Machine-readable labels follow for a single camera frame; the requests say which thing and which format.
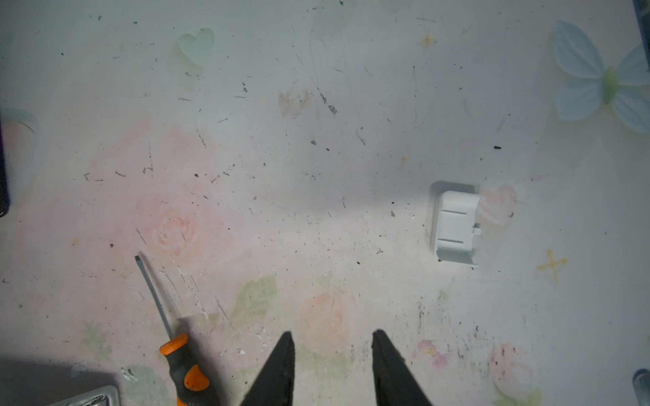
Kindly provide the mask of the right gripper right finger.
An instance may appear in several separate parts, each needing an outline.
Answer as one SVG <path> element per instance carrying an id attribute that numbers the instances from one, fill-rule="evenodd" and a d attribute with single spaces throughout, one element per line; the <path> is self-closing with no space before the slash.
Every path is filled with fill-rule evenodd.
<path id="1" fill-rule="evenodd" d="M 381 329 L 372 335 L 372 372 L 377 405 L 433 405 Z"/>

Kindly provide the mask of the orange black screwdriver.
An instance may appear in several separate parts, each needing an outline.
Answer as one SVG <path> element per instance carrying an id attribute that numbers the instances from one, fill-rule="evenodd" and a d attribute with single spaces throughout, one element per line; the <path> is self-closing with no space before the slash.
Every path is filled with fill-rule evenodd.
<path id="1" fill-rule="evenodd" d="M 177 404 L 220 405 L 215 387 L 200 367 L 196 355 L 189 347 L 189 336 L 186 333 L 176 335 L 172 330 L 163 303 L 157 295 L 157 290 L 140 255 L 135 256 L 135 263 L 147 284 L 164 329 L 169 336 L 169 341 L 160 347 L 159 352 L 167 360 L 169 376 L 176 392 Z"/>

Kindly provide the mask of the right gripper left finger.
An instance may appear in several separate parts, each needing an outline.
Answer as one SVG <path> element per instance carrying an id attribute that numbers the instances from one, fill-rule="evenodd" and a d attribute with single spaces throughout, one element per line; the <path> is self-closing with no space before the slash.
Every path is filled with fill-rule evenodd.
<path id="1" fill-rule="evenodd" d="M 295 385 L 296 349 L 291 332 L 284 332 L 241 406 L 291 406 Z"/>

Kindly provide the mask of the white remote control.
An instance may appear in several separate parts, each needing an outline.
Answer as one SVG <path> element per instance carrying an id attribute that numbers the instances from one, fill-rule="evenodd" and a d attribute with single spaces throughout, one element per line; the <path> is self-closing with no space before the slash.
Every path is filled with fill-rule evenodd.
<path id="1" fill-rule="evenodd" d="M 120 393 L 117 387 L 107 385 L 49 404 L 49 406 L 120 406 Z"/>

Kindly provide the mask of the white battery cover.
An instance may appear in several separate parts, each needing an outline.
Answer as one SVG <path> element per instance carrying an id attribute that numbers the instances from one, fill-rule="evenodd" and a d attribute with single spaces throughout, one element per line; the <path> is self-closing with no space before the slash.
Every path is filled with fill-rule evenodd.
<path id="1" fill-rule="evenodd" d="M 439 262 L 476 267 L 475 240 L 482 233 L 477 212 L 482 196 L 473 185 L 448 181 L 434 182 L 431 193 L 433 253 Z"/>

